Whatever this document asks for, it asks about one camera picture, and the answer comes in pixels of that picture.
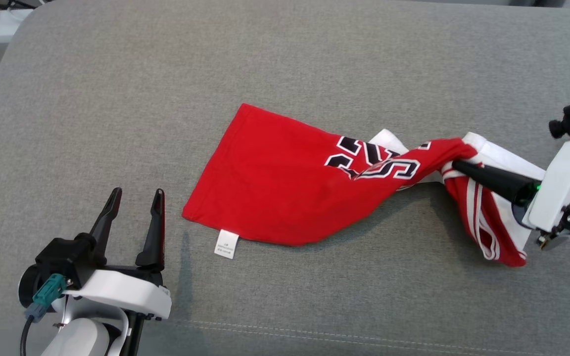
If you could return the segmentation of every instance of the red shirt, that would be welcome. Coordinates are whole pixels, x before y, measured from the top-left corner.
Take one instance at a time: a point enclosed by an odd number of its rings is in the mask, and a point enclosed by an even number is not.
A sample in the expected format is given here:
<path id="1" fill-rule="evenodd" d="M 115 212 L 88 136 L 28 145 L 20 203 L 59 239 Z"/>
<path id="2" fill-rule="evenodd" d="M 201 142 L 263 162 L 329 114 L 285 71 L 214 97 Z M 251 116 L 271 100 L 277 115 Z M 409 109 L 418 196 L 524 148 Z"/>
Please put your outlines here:
<path id="1" fill-rule="evenodd" d="M 182 215 L 244 239 L 314 243 L 364 219 L 403 185 L 476 154 L 455 138 L 396 155 L 242 104 Z"/>

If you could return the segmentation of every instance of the jersey number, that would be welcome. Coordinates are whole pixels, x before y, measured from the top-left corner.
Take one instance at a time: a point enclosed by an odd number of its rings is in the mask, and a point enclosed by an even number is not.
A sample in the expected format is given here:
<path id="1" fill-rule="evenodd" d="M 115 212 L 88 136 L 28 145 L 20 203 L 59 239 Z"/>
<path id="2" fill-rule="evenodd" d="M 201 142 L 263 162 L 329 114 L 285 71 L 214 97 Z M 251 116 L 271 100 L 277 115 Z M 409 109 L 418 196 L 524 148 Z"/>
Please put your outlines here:
<path id="1" fill-rule="evenodd" d="M 370 167 L 362 172 L 357 172 L 350 167 L 355 157 L 362 151 L 362 144 L 364 144 L 366 162 Z M 361 178 L 386 178 L 389 175 L 393 175 L 393 178 L 408 180 L 415 176 L 420 165 L 418 160 L 394 158 L 400 154 L 390 149 L 384 149 L 385 158 L 382 159 L 380 146 L 368 142 L 359 142 L 358 140 L 344 136 L 340 137 L 336 146 L 346 153 L 329 156 L 324 165 L 341 169 L 347 173 L 352 180 Z"/>

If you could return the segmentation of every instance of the gray couch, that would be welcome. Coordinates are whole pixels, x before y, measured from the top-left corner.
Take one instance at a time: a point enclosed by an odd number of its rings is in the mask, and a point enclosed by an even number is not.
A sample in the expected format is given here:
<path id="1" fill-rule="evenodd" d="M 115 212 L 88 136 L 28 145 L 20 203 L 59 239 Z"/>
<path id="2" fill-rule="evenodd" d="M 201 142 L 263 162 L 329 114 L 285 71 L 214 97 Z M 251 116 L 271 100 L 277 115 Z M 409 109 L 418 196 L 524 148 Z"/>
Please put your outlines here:
<path id="1" fill-rule="evenodd" d="M 0 65 L 0 355 L 20 274 L 124 190 L 107 255 L 131 264 L 167 193 L 170 319 L 141 355 L 570 356 L 570 244 L 482 259 L 441 185 L 393 195 L 301 248 L 240 240 L 181 209 L 241 103 L 407 146 L 475 131 L 546 167 L 570 104 L 570 10 L 389 0 L 61 0 Z M 30 329 L 29 355 L 56 333 Z"/>

